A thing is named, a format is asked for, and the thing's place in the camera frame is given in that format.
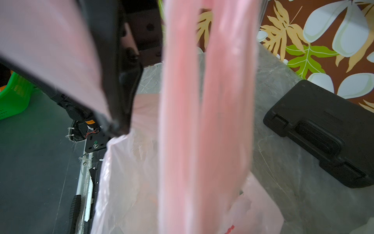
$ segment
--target white leaf pattern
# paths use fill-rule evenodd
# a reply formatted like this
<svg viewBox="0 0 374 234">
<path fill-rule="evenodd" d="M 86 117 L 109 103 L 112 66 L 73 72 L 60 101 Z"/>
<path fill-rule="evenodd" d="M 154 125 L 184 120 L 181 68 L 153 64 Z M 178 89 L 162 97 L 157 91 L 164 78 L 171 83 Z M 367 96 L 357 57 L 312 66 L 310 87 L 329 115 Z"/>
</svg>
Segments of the white leaf pattern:
<svg viewBox="0 0 374 234">
<path fill-rule="evenodd" d="M 281 59 L 281 56 L 279 54 L 276 55 L 276 57 L 280 60 Z M 283 59 L 282 61 L 284 64 L 288 64 L 288 60 L 287 59 Z"/>
<path fill-rule="evenodd" d="M 203 50 L 197 46 L 197 54 L 202 54 L 202 53 L 204 53 Z"/>
<path fill-rule="evenodd" d="M 313 73 L 307 79 L 315 85 L 324 88 L 327 91 L 334 93 L 334 84 L 332 83 L 331 77 L 324 73 Z"/>
<path fill-rule="evenodd" d="M 338 95 L 348 99 L 361 97 L 368 94 L 374 88 L 374 74 L 357 73 L 343 80 L 338 89 Z"/>
<path fill-rule="evenodd" d="M 258 42 L 262 42 L 263 40 L 265 40 L 267 38 L 267 36 L 268 36 L 267 32 L 258 31 L 256 39 L 257 39 Z"/>
<path fill-rule="evenodd" d="M 353 3 L 360 3 L 360 2 L 364 2 L 364 3 L 374 3 L 374 0 L 353 0 Z"/>
<path fill-rule="evenodd" d="M 304 38 L 310 43 L 320 38 L 350 3 L 350 1 L 343 0 L 324 5 L 314 10 L 305 23 L 303 30 Z"/>
<path fill-rule="evenodd" d="M 346 16 L 332 41 L 332 49 L 344 57 L 354 55 L 366 42 L 369 27 L 360 8 L 349 5 Z"/>
<path fill-rule="evenodd" d="M 374 52 L 371 52 L 367 57 L 366 57 L 367 60 L 369 60 L 370 62 L 374 63 Z"/>
</svg>

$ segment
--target yellow leaf pattern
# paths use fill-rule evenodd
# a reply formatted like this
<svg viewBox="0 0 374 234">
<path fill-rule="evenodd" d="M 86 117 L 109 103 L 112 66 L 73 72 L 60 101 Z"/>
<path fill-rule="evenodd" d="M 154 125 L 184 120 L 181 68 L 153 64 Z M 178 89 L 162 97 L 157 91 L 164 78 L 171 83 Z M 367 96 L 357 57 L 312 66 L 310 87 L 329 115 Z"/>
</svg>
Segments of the yellow leaf pattern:
<svg viewBox="0 0 374 234">
<path fill-rule="evenodd" d="M 374 4 L 370 4 L 362 10 L 362 13 L 365 15 L 366 21 L 368 22 L 370 32 L 369 32 L 368 39 L 366 40 L 365 44 L 361 47 L 361 49 L 349 58 L 347 72 L 352 70 L 352 68 L 358 63 L 358 61 L 360 61 L 363 58 L 363 56 L 366 53 L 366 50 L 369 48 L 369 46 L 374 41 L 374 7 L 373 5 Z"/>
<path fill-rule="evenodd" d="M 297 24 L 290 24 L 289 16 L 287 10 L 282 6 L 282 4 L 275 0 L 274 13 L 277 17 L 267 16 L 270 22 L 274 26 L 263 25 L 260 30 L 267 33 L 267 38 L 269 40 L 264 40 L 263 46 L 273 51 L 273 54 L 276 56 L 280 47 L 280 60 L 283 61 L 286 55 L 286 44 L 287 44 L 287 35 L 291 39 L 292 43 L 302 52 L 304 47 L 301 41 L 308 44 L 303 36 L 303 29 Z"/>
<path fill-rule="evenodd" d="M 365 101 L 365 100 L 363 100 L 363 101 L 365 102 L 365 104 L 366 104 L 367 106 L 365 106 L 365 105 L 359 103 L 360 106 L 362 106 L 363 108 L 367 109 L 368 111 L 371 111 L 371 112 L 374 113 L 374 109 L 373 109 L 373 108 L 374 108 L 374 103 L 370 103 L 370 102 Z"/>
<path fill-rule="evenodd" d="M 342 55 L 338 55 L 338 56 L 336 56 L 336 59 L 335 59 L 335 65 L 336 65 L 336 66 L 339 66 L 340 61 L 343 60 L 344 58 L 345 58 L 345 57 L 342 56 Z"/>
<path fill-rule="evenodd" d="M 204 34 L 204 48 L 208 46 L 209 41 L 209 24 L 212 22 L 213 13 L 211 11 L 203 12 L 199 15 L 199 23 L 197 24 L 196 43 L 199 42 Z"/>
</svg>

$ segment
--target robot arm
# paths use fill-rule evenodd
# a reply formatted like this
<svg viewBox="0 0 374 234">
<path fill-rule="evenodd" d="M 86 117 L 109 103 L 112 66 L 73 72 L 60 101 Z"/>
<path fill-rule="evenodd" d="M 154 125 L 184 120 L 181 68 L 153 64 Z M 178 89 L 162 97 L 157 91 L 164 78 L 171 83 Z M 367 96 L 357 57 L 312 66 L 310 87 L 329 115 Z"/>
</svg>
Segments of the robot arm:
<svg viewBox="0 0 374 234">
<path fill-rule="evenodd" d="M 157 1 L 43 3 L 0 3 L 0 19 L 10 22 L 0 25 L 0 62 L 65 108 L 77 126 L 128 134 L 143 67 L 161 62 Z M 85 130 L 78 130 L 75 140 L 83 140 Z"/>
</svg>

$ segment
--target translucent plastic bag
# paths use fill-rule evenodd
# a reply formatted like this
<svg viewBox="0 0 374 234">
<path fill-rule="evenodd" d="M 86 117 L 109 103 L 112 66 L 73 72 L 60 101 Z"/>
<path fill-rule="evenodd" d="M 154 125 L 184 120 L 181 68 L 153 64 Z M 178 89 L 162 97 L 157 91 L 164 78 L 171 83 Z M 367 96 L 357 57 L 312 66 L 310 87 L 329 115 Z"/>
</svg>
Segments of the translucent plastic bag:
<svg viewBox="0 0 374 234">
<path fill-rule="evenodd" d="M 279 209 L 254 177 L 246 180 L 252 159 L 258 1 L 206 3 L 214 21 L 202 104 L 195 51 L 200 2 L 167 0 L 159 157 L 150 152 L 154 142 L 137 133 L 108 143 L 93 234 L 280 232 Z"/>
<path fill-rule="evenodd" d="M 156 138 L 158 134 L 159 94 L 137 94 L 132 107 L 131 126 Z"/>
<path fill-rule="evenodd" d="M 158 232 L 157 142 L 139 130 L 108 142 L 91 234 Z M 283 218 L 250 173 L 217 234 L 277 234 Z"/>
</svg>

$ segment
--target brown background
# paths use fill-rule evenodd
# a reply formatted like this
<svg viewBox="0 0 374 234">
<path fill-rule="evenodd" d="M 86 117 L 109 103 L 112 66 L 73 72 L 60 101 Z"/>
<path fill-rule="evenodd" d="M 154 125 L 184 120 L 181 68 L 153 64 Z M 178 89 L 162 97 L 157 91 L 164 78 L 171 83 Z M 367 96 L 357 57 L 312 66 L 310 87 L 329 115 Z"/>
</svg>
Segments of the brown background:
<svg viewBox="0 0 374 234">
<path fill-rule="evenodd" d="M 300 7 L 302 9 L 300 10 L 299 14 L 296 16 L 293 24 L 298 24 L 301 28 L 304 28 L 305 22 L 309 15 L 317 8 L 324 6 L 329 3 L 337 2 L 338 0 L 294 0 L 294 1 L 288 1 L 288 0 L 280 0 L 280 3 L 283 5 L 283 7 L 288 11 L 289 14 L 289 20 L 291 21 L 297 12 L 299 11 Z M 267 16 L 273 16 L 276 17 L 274 13 L 273 6 L 275 5 L 274 1 L 269 1 L 264 19 L 261 23 L 261 25 L 273 25 L 273 23 L 270 22 L 270 20 L 267 18 Z M 360 5 L 359 7 L 361 9 L 365 8 L 368 4 Z M 335 33 L 337 32 L 340 24 L 342 23 L 344 16 L 346 15 L 347 10 L 345 9 L 338 17 L 337 19 L 331 24 L 331 26 L 328 28 L 328 30 L 315 42 L 312 43 L 313 46 L 326 46 L 330 50 L 332 49 L 332 41 L 334 39 Z M 292 45 L 292 42 L 290 38 L 287 39 L 287 46 Z M 337 93 L 338 88 L 342 81 L 353 74 L 356 73 L 374 73 L 374 63 L 369 62 L 366 57 L 374 51 L 374 43 L 370 45 L 370 47 L 367 49 L 364 57 L 353 67 L 352 70 L 350 70 L 348 73 L 346 73 L 348 69 L 348 61 L 349 58 L 344 58 L 342 61 L 340 61 L 339 66 L 337 67 L 335 65 L 336 57 L 329 57 L 329 58 L 317 58 L 313 56 L 313 59 L 316 60 L 318 63 L 321 64 L 322 68 L 325 70 L 326 74 L 329 75 L 332 79 L 332 82 L 334 84 L 335 93 Z M 290 55 L 286 52 L 286 59 L 289 61 L 296 56 Z M 311 75 L 311 72 L 308 71 L 308 74 L 306 78 L 308 78 Z M 365 99 L 368 102 L 374 103 L 374 90 L 371 91 L 369 94 L 366 94 L 361 97 L 357 98 L 351 98 L 348 99 L 349 101 L 358 104 L 359 102 L 364 104 L 363 99 Z"/>
</svg>

